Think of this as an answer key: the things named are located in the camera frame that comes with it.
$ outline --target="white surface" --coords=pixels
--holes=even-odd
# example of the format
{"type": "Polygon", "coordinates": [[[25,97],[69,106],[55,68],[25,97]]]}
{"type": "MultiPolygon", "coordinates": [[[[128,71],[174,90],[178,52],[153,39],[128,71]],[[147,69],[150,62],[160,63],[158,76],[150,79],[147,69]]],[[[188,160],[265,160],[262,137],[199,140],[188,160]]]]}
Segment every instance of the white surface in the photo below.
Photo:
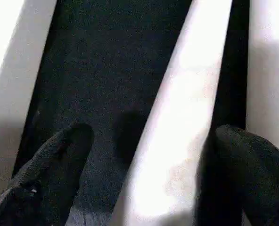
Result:
{"type": "Polygon", "coordinates": [[[56,0],[0,0],[0,190],[11,177],[56,0]]]}
{"type": "Polygon", "coordinates": [[[252,0],[246,128],[279,148],[279,0],[252,0]]]}
{"type": "Polygon", "coordinates": [[[110,225],[191,225],[231,2],[192,2],[110,225]]]}

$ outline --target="dark fabric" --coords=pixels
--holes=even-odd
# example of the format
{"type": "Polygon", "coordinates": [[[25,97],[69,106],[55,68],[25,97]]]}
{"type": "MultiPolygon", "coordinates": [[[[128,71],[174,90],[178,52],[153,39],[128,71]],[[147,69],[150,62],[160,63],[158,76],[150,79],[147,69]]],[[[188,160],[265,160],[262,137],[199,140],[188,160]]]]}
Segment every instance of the dark fabric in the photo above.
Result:
{"type": "Polygon", "coordinates": [[[91,125],[72,224],[107,224],[190,2],[58,0],[15,172],[56,131],[91,125]]]}
{"type": "Polygon", "coordinates": [[[279,226],[279,149],[231,126],[219,127],[216,141],[225,175],[252,225],[279,226]]]}
{"type": "Polygon", "coordinates": [[[10,181],[0,197],[0,226],[62,226],[93,143],[86,124],[56,133],[10,181]]]}

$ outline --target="fabric texture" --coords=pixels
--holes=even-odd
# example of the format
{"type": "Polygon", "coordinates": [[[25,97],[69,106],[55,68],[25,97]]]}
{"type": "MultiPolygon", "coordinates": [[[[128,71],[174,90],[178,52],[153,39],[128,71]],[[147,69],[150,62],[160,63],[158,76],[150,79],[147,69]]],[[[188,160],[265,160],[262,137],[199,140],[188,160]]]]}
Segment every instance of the fabric texture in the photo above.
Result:
{"type": "MultiPolygon", "coordinates": [[[[95,140],[67,225],[107,225],[190,3],[58,0],[14,174],[55,132],[91,125],[95,140]]],[[[233,3],[213,128],[245,126],[248,6],[233,3]]],[[[215,172],[213,162],[208,169],[215,172]]],[[[203,216],[205,225],[214,217],[203,216]]]]}

